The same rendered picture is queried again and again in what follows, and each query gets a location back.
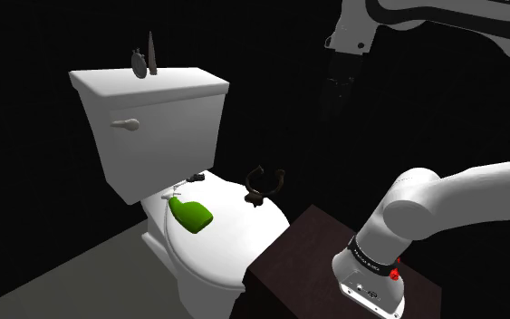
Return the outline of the grey round flat object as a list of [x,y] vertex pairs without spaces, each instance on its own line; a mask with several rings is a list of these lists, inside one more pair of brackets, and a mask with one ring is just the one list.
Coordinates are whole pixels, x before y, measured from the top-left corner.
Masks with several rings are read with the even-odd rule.
[[144,55],[140,52],[139,48],[132,51],[131,56],[131,69],[135,76],[139,79],[144,79],[148,75],[147,63],[144,59]]

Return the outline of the brown tall cone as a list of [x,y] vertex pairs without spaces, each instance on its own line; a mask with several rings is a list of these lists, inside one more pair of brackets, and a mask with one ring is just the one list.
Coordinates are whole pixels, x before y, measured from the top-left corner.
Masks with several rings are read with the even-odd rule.
[[155,46],[154,46],[152,32],[149,32],[149,39],[148,39],[148,67],[149,67],[150,75],[158,74],[158,67],[156,64]]

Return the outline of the green spray bottle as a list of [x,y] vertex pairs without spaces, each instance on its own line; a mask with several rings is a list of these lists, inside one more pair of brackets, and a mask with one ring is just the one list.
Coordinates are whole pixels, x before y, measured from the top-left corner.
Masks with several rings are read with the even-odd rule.
[[189,233],[197,234],[213,221],[213,214],[196,201],[182,202],[179,193],[167,193],[161,196],[168,202],[171,214]]

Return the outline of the white toilet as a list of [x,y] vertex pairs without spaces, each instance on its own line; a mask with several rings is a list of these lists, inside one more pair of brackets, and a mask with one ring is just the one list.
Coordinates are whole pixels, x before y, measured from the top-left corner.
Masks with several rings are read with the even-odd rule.
[[[244,184],[212,172],[229,85],[197,67],[161,68],[144,79],[131,69],[70,72],[109,185],[148,217],[143,241],[178,283],[193,319],[229,319],[246,269],[288,228],[279,207],[244,200]],[[186,182],[194,174],[205,179]],[[213,221],[189,233],[161,196],[196,201]]]

